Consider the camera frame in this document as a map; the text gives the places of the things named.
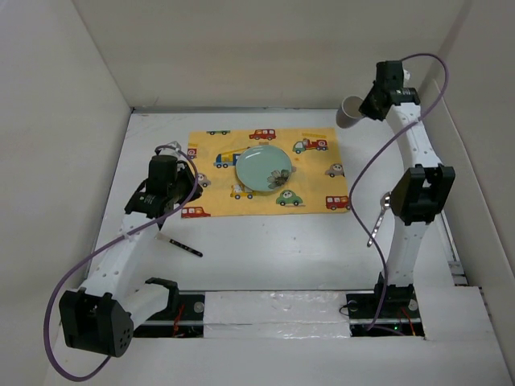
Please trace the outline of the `silver metal spoon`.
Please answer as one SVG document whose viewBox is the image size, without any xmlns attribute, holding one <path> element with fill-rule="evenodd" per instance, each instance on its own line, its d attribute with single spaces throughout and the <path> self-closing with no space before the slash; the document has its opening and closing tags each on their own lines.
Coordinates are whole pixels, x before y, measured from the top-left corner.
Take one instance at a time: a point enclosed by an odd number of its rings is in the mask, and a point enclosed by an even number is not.
<svg viewBox="0 0 515 386">
<path fill-rule="evenodd" d="M 373 230 L 371 231 L 370 238 L 367 241 L 367 247 L 371 248 L 373 245 L 373 241 L 375 240 L 377 233 L 382 225 L 382 222 L 385 218 L 386 212 L 390 209 L 390 192 L 386 192 L 380 200 L 380 212 L 377 217 L 376 223 L 373 226 Z"/>
</svg>

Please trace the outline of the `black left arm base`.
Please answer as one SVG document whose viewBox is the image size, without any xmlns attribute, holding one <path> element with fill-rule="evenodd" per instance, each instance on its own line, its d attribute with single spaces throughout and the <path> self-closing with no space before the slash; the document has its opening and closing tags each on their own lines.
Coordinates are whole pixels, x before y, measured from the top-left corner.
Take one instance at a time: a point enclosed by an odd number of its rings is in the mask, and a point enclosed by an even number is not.
<svg viewBox="0 0 515 386">
<path fill-rule="evenodd" d="M 194 339 L 204 337 L 204 292 L 182 292 L 176 282 L 152 277 L 146 285 L 167 289 L 167 307 L 153 314 L 134 331 L 135 338 Z"/>
</svg>

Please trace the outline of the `green ceramic plate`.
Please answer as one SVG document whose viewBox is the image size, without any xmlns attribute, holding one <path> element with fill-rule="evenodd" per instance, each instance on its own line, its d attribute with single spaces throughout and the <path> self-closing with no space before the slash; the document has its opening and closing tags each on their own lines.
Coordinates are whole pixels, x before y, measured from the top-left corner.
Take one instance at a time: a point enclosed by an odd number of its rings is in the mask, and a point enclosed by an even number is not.
<svg viewBox="0 0 515 386">
<path fill-rule="evenodd" d="M 292 174 L 289 156 L 272 145 L 253 146 L 236 163 L 238 180 L 252 191 L 272 192 L 283 187 Z"/>
</svg>

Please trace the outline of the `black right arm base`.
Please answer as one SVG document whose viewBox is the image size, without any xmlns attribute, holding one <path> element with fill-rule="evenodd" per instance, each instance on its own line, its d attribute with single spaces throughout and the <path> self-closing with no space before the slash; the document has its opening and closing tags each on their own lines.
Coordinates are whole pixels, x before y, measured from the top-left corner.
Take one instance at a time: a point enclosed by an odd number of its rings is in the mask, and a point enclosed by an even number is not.
<svg viewBox="0 0 515 386">
<path fill-rule="evenodd" d="M 373 290 L 345 294 L 339 313 L 348 318 L 352 337 L 425 335 L 414 286 L 386 285 L 382 275 Z"/>
</svg>

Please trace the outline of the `lavender ceramic mug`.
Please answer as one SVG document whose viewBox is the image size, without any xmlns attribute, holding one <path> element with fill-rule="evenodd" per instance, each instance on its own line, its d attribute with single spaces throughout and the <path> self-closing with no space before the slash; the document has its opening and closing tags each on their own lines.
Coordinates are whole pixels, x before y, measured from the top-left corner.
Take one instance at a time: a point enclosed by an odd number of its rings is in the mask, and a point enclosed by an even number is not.
<svg viewBox="0 0 515 386">
<path fill-rule="evenodd" d="M 341 129 L 349 129 L 360 122 L 365 116 L 360 107 L 363 99 L 359 96 L 347 96 L 342 100 L 336 112 L 336 125 Z"/>
</svg>

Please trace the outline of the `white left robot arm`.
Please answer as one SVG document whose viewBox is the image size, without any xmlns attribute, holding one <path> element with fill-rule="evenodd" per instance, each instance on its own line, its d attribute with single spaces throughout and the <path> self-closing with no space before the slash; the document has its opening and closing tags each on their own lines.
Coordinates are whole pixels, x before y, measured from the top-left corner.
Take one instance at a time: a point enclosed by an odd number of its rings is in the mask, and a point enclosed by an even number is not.
<svg viewBox="0 0 515 386">
<path fill-rule="evenodd" d="M 187 162 L 178 142 L 159 146 L 148 175 L 124 208 L 113 245 L 78 289 L 59 301 L 64 341 L 70 348 L 109 357 L 122 356 L 134 330 L 150 317 L 172 318 L 179 311 L 176 282 L 151 277 L 131 291 L 130 279 L 140 261 L 150 255 L 166 219 L 202 195 L 197 169 Z"/>
</svg>

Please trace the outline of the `black-handled metal fork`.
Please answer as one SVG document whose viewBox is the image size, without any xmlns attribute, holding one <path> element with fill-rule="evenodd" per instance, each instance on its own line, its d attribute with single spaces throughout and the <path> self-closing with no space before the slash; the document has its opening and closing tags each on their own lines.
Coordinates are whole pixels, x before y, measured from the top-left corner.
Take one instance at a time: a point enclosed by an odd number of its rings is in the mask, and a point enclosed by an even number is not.
<svg viewBox="0 0 515 386">
<path fill-rule="evenodd" d="M 157 234 L 156 239 L 167 242 L 168 244 L 174 245 L 175 247 L 180 248 L 183 251 L 186 251 L 196 257 L 202 258 L 204 256 L 204 254 L 202 252 L 200 252 L 192 247 L 189 247 L 183 243 L 180 243 L 177 240 L 174 240 L 174 239 L 162 234 L 161 232 L 159 232 Z"/>
</svg>

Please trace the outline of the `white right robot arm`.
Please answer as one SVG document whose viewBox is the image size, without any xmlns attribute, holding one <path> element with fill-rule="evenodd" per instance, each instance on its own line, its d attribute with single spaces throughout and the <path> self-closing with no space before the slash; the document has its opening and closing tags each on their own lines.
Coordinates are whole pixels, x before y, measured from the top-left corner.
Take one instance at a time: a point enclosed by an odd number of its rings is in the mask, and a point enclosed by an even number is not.
<svg viewBox="0 0 515 386">
<path fill-rule="evenodd" d="M 443 210 L 455 170 L 444 166 L 435 153 L 422 122 L 421 102 L 414 88 L 405 86 L 400 60 L 376 64 L 376 79 L 360 106 L 373 120 L 388 122 L 402 156 L 405 172 L 389 193 L 395 217 L 386 268 L 372 296 L 374 311 L 389 317 L 414 292 L 414 266 L 429 225 Z"/>
</svg>

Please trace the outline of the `yellow car-print cloth placemat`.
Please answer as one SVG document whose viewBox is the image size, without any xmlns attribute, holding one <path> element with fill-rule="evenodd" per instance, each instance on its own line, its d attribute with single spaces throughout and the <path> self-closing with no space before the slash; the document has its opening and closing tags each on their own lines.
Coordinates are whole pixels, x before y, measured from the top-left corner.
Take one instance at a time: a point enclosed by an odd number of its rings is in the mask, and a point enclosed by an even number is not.
<svg viewBox="0 0 515 386">
<path fill-rule="evenodd" d="M 291 172 L 275 167 L 257 191 L 237 177 L 239 156 L 253 146 L 276 146 L 292 162 Z M 332 127 L 207 129 L 192 132 L 187 154 L 199 171 L 201 198 L 187 205 L 181 216 L 274 216 L 346 212 L 348 186 Z"/>
</svg>

